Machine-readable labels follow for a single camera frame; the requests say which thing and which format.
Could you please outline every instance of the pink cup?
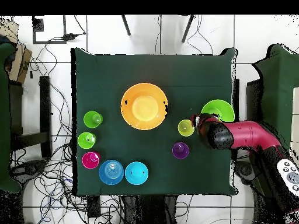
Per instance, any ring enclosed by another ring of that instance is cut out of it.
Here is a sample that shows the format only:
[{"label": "pink cup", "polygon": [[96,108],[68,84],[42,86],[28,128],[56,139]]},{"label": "pink cup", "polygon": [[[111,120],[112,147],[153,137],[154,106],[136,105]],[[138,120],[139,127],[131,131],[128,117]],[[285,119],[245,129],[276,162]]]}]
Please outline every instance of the pink cup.
[{"label": "pink cup", "polygon": [[87,152],[82,157],[82,164],[87,169],[94,169],[99,164],[99,162],[100,154],[95,151]]}]

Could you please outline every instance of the green cloth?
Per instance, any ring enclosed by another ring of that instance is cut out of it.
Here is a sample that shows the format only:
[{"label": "green cloth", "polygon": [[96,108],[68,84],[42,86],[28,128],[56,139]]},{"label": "green cloth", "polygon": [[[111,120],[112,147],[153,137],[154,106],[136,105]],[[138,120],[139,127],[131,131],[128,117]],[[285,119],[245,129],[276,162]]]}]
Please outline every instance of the green cloth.
[{"label": "green cloth", "polygon": [[15,48],[8,43],[0,45],[0,190],[10,193],[18,193],[21,185],[13,180],[8,167],[11,163],[11,112],[9,105],[8,76],[5,72],[4,62],[8,56],[15,51]]},{"label": "green cloth", "polygon": [[[231,151],[205,147],[196,132],[187,138],[178,132],[179,122],[200,113],[210,100],[231,102],[234,55],[234,49],[219,56],[90,55],[76,48],[77,138],[82,132],[92,132],[97,138],[89,150],[77,142],[78,195],[235,194],[230,186]],[[159,86],[169,103],[167,118],[148,131],[130,127],[120,112],[124,92],[141,82]],[[103,116],[95,129],[83,122],[91,110]],[[176,142],[188,144],[187,158],[173,157]],[[99,152],[100,164],[114,159],[124,169],[133,161],[143,162],[148,180],[131,185],[124,177],[117,185],[106,185],[99,178],[99,166],[83,167],[87,151]]]},{"label": "green cloth", "polygon": [[266,59],[255,64],[263,81],[263,122],[289,151],[293,89],[299,87],[299,56],[279,44],[269,47]]}]

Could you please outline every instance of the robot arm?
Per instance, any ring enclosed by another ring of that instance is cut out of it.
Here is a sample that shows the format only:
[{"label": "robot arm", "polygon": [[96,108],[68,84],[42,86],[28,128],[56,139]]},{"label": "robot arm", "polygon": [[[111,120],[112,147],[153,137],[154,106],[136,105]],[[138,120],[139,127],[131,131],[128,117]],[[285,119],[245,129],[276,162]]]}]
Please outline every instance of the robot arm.
[{"label": "robot arm", "polygon": [[210,114],[192,116],[192,125],[213,149],[246,148],[257,152],[275,200],[286,214],[286,223],[299,223],[299,170],[271,132],[253,121],[220,122]]}]

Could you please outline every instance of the bowl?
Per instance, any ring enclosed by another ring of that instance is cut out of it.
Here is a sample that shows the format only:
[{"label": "bowl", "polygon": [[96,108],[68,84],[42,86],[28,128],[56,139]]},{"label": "bowl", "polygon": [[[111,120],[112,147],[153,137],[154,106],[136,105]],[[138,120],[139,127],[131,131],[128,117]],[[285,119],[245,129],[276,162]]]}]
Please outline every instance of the bowl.
[{"label": "bowl", "polygon": [[84,115],[83,121],[88,128],[96,128],[103,122],[103,116],[96,111],[89,111]]},{"label": "bowl", "polygon": [[201,113],[216,114],[220,121],[234,122],[235,112],[232,106],[224,100],[212,100],[204,105]]},{"label": "bowl", "polygon": [[183,142],[177,142],[172,147],[172,154],[177,159],[184,159],[189,154],[189,147]]},{"label": "bowl", "polygon": [[82,149],[90,149],[96,142],[96,136],[90,132],[83,132],[78,137],[78,144]]},{"label": "bowl", "polygon": [[148,169],[142,162],[132,162],[126,167],[125,177],[130,184],[141,185],[148,178]]},{"label": "bowl", "polygon": [[191,120],[182,120],[178,125],[179,133],[184,137],[189,137],[194,133]]},{"label": "bowl", "polygon": [[116,185],[124,177],[124,168],[116,160],[107,160],[100,166],[99,177],[107,185]]},{"label": "bowl", "polygon": [[156,85],[139,83],[130,87],[120,103],[126,123],[138,130],[151,130],[159,126],[168,112],[164,92]]},{"label": "bowl", "polygon": [[87,169],[96,168],[99,164],[99,161],[100,161],[100,154],[95,151],[87,152],[82,157],[82,164]]}]

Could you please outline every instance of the green bowl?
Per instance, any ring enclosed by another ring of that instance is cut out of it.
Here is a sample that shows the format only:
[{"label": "green bowl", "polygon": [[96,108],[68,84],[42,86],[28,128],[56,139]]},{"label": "green bowl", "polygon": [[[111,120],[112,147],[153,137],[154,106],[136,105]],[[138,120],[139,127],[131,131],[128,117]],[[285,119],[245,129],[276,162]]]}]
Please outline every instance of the green bowl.
[{"label": "green bowl", "polygon": [[204,105],[201,113],[216,114],[223,122],[234,122],[235,112],[232,106],[224,100],[212,100]]},{"label": "green bowl", "polygon": [[83,132],[78,137],[78,144],[82,149],[90,149],[96,142],[96,136],[90,132]]},{"label": "green bowl", "polygon": [[84,124],[89,128],[96,128],[103,122],[103,116],[96,111],[89,111],[84,115]]}]

